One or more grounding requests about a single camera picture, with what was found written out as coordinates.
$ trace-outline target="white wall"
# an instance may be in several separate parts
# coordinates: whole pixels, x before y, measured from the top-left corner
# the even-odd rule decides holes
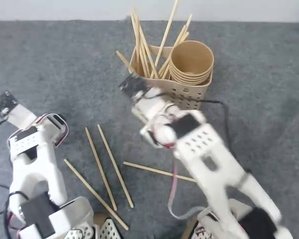
[[[0,20],[167,20],[174,0],[0,0]],[[299,22],[299,0],[179,0],[175,20]]]

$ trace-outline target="beige basket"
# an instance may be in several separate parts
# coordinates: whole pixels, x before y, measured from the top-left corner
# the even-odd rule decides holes
[[[157,55],[159,47],[157,46],[149,46],[150,51],[152,54]],[[172,50],[172,47],[164,47],[161,56],[164,58],[167,58]],[[130,64],[133,66],[134,69],[136,69],[136,50],[134,49],[131,62]],[[140,76],[144,76],[143,71],[139,72]],[[176,103],[180,106],[181,109],[183,110],[196,110],[199,109],[200,104],[195,101],[188,101],[188,100],[183,100],[182,97],[184,98],[191,98],[195,100],[202,100],[205,96],[205,93],[209,87],[209,85],[212,82],[212,76],[213,72],[211,72],[209,78],[203,82],[203,85],[200,86],[188,86],[176,81],[169,80],[170,74],[168,73],[167,79],[149,79],[145,78],[147,82],[152,85],[152,86],[157,86],[162,88],[163,91],[170,93],[172,96],[170,100],[173,103]]]

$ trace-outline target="gray carpet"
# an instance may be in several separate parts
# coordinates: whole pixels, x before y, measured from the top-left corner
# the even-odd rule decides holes
[[[174,22],[172,45],[183,22]],[[144,22],[148,42],[159,45],[166,22]],[[193,22],[190,39],[205,42],[215,55],[214,82],[206,98],[225,101],[230,108],[233,146],[243,166],[277,203],[283,223],[299,239],[299,24]],[[56,156],[69,199],[87,197],[95,212],[103,206],[67,168],[67,158],[110,204],[84,127],[88,126],[118,205],[130,226],[127,239],[179,238],[185,222],[175,220],[166,203],[171,178],[127,168],[123,161],[170,171],[172,154],[154,150],[139,135],[142,124],[117,86],[127,71],[115,50],[126,57],[134,47],[129,20],[65,22],[0,22],[0,94],[9,89],[37,115],[63,114],[70,134]],[[203,105],[207,119],[224,136],[218,106]],[[97,131],[104,133],[117,160],[135,208],[130,209]],[[0,182],[12,173],[5,144],[15,130],[0,127]],[[188,175],[184,168],[180,174]],[[0,208],[7,191],[0,189]],[[180,182],[175,213],[206,205],[198,187]],[[4,238],[0,217],[0,239]]]

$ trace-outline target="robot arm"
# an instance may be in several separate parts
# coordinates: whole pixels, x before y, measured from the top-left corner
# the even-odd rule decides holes
[[[54,147],[67,136],[69,128],[62,116],[45,114],[37,118],[6,91],[0,96],[0,116],[18,127],[8,139],[13,181],[9,209],[25,224],[22,239],[92,239],[99,228],[93,224],[93,210],[86,198],[68,203],[63,177],[57,168]],[[33,195],[40,181],[47,181],[48,192]]]
[[[246,174],[214,128],[206,122],[202,112],[182,111],[159,88],[148,88],[140,77],[128,77],[121,84],[121,90],[134,100],[132,112],[146,124],[141,130],[145,139],[154,147],[172,148],[174,156],[183,163],[206,195],[209,206],[220,221],[221,227],[218,224],[214,231],[217,239],[255,238],[251,231],[242,228],[242,223],[233,215],[226,194],[227,186],[236,187],[257,208],[266,212],[269,224],[274,227],[269,232],[271,237],[267,238],[292,239],[289,231],[280,226],[281,213],[275,203],[257,180]]]

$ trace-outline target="wooden chopstick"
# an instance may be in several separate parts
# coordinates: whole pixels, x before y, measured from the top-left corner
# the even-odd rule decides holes
[[[143,169],[143,170],[150,171],[150,172],[153,172],[153,173],[158,173],[158,174],[171,176],[171,177],[174,176],[172,173],[165,172],[165,171],[158,170],[158,169],[154,169],[154,168],[149,168],[149,167],[142,166],[142,165],[135,164],[135,163],[129,163],[129,162],[124,161],[123,164],[126,165],[126,166]],[[193,179],[193,178],[189,178],[189,177],[185,177],[185,176],[181,176],[181,175],[176,175],[176,178],[186,180],[186,181],[190,181],[190,182],[196,182],[195,179]]]
[[[180,41],[179,41],[179,44],[182,43],[184,40],[186,40],[186,38],[188,37],[188,35],[189,35],[189,32],[186,32],[186,33],[181,37],[181,39],[180,39]],[[164,74],[163,74],[162,77],[161,77],[162,79],[165,79],[165,77],[166,77],[168,71],[169,71],[169,65],[166,67],[166,69],[165,69],[165,71],[164,71]]]
[[[96,149],[95,149],[95,146],[94,146],[94,144],[93,144],[93,141],[92,141],[90,132],[89,132],[89,130],[88,130],[87,127],[85,127],[85,132],[86,132],[86,135],[87,135],[88,140],[89,140],[89,142],[90,142],[90,145],[91,145],[91,148],[92,148],[92,151],[93,151],[93,154],[94,154],[96,163],[97,163],[98,166],[99,166],[99,169],[100,169],[100,172],[101,172],[101,175],[102,175],[102,178],[103,178],[103,181],[104,181],[106,190],[108,191],[108,194],[109,194],[109,196],[110,196],[110,199],[111,199],[111,202],[112,202],[114,211],[117,211],[118,208],[117,208],[116,203],[115,203],[115,201],[114,201],[114,197],[113,197],[112,191],[111,191],[111,189],[110,189],[108,180],[107,180],[106,177],[105,177],[105,173],[104,173],[104,171],[103,171],[103,167],[102,167],[102,165],[101,165],[101,161],[100,161],[100,159],[99,159],[99,157],[98,157],[98,154],[97,154]]]
[[[173,45],[173,49],[174,49],[175,46],[177,46],[177,45],[179,44],[179,40],[180,40],[181,37],[184,35],[184,33],[185,33],[185,29],[186,29],[186,25],[184,25],[183,28],[181,29],[181,31],[180,31],[180,33],[179,33],[179,35],[178,35],[178,37],[177,37],[177,39],[176,39],[176,41],[175,41],[175,43],[174,43],[174,45]],[[162,65],[162,67],[161,67],[160,70],[158,71],[158,75],[159,75],[160,77],[162,77],[164,70],[165,70],[166,67],[168,66],[169,58],[170,58],[170,55],[167,57],[167,59],[165,60],[165,62],[164,62],[163,65]]]
[[[138,16],[134,19],[131,16],[134,35],[135,35],[135,49],[136,49],[136,70],[140,74],[140,23]]]
[[[125,230],[129,230],[123,220],[110,208],[110,206],[101,198],[101,196],[91,187],[90,184],[82,177],[82,175],[72,166],[68,160],[64,160],[73,173],[81,180],[81,182],[90,190],[90,192],[100,201],[100,203],[109,211],[109,213],[122,225]]]
[[[137,17],[137,15],[136,15],[136,13],[135,13],[134,10],[133,10],[133,12],[132,12],[132,17],[134,17],[134,19],[136,19],[136,17]],[[155,77],[158,79],[158,73],[157,73],[155,64],[154,64],[154,62],[153,62],[153,59],[152,59],[152,57],[151,57],[151,52],[150,52],[150,50],[149,50],[149,46],[148,46],[148,44],[147,44],[147,42],[146,42],[146,39],[145,39],[143,30],[142,30],[142,26],[141,26],[141,24],[140,24],[140,36],[141,36],[141,40],[142,40],[142,42],[143,42],[143,44],[144,44],[144,48],[145,48],[145,50],[146,50],[146,53],[147,53],[147,55],[148,55],[150,65],[151,65],[151,67],[152,67],[152,70],[154,71],[154,75],[155,75]]]
[[[174,17],[176,8],[177,8],[177,4],[178,4],[178,0],[175,0],[175,1],[174,1],[173,9],[172,9],[171,14],[170,14],[170,16],[169,16],[169,20],[168,20],[168,23],[167,23],[167,26],[166,26],[166,30],[165,30],[165,32],[164,32],[163,39],[162,39],[162,41],[161,41],[161,44],[160,44],[158,53],[157,53],[157,55],[156,55],[156,59],[155,59],[155,67],[156,67],[157,64],[158,64],[160,55],[161,55],[161,53],[162,53],[162,51],[163,51],[164,44],[165,44],[165,42],[166,42],[166,38],[167,38],[169,29],[170,29],[170,25],[171,25],[171,23],[172,23],[172,21],[173,21],[173,17]],[[153,75],[154,75],[154,72],[152,71],[152,73],[150,74],[150,78],[152,78]]]
[[[104,143],[104,145],[105,145],[105,148],[106,148],[106,150],[108,151],[108,154],[109,154],[109,156],[110,156],[110,159],[111,159],[111,161],[112,161],[112,163],[113,163],[113,166],[114,166],[114,168],[115,168],[116,174],[117,174],[117,176],[118,176],[118,178],[119,178],[119,180],[120,180],[120,183],[121,183],[121,186],[122,186],[122,188],[123,188],[123,191],[124,191],[124,193],[125,193],[125,195],[126,195],[126,197],[127,197],[127,199],[128,199],[128,202],[129,202],[129,204],[130,204],[130,207],[133,208],[133,207],[134,207],[134,204],[133,204],[133,202],[132,202],[132,199],[131,199],[131,197],[130,197],[130,194],[129,194],[129,192],[128,192],[126,186],[125,186],[125,183],[124,183],[124,181],[123,181],[123,178],[122,178],[122,176],[121,176],[121,173],[120,173],[120,171],[119,171],[119,168],[118,168],[118,166],[117,166],[117,164],[116,164],[116,162],[115,162],[115,159],[114,159],[113,154],[112,154],[112,152],[111,152],[111,149],[110,149],[110,147],[109,147],[109,144],[108,144],[108,142],[107,142],[107,140],[106,140],[106,138],[105,138],[105,136],[104,136],[104,134],[103,134],[103,130],[101,129],[101,126],[100,126],[99,124],[98,124],[98,128],[99,128],[99,132],[100,132],[100,135],[101,135],[101,137],[102,137],[103,143]]]
[[[181,37],[182,37],[182,36],[186,33],[186,31],[188,30],[188,27],[189,27],[189,25],[190,25],[190,22],[191,22],[192,17],[193,17],[193,14],[189,15],[189,18],[188,18],[186,24],[185,24],[185,25],[183,26],[183,28],[181,29],[181,31],[180,31],[180,33],[179,33],[179,35],[178,35],[178,37],[177,37],[177,39],[176,39],[176,41],[175,41],[175,43],[174,43],[174,45],[173,45],[173,48],[179,44],[179,41],[180,41]],[[158,75],[159,75],[162,79],[164,79],[164,78],[162,77],[162,75],[163,75],[163,72],[165,71],[166,67],[168,66],[168,63],[169,63],[169,60],[170,60],[169,58],[170,58],[170,55],[168,56],[168,58],[166,59],[166,61],[164,62],[164,64],[163,64],[162,67],[160,68],[160,70],[158,71]]]
[[[130,65],[127,59],[119,51],[116,51],[116,54],[119,56],[119,58],[124,62],[124,64],[129,68],[131,72],[137,73],[136,70]]]
[[[146,78],[149,77],[149,65],[148,65],[148,61],[146,58],[146,52],[145,52],[145,48],[143,45],[142,40],[140,39],[140,23],[139,23],[139,17],[136,16],[136,18],[134,19],[133,14],[131,14],[131,20],[132,20],[132,25],[133,25],[133,30],[134,30],[134,34],[135,34],[135,38],[137,39],[137,36],[139,38],[139,45],[136,45],[136,54],[137,54],[137,50],[139,51],[139,57],[141,58],[141,64],[143,67],[143,72],[144,72],[144,76]]]

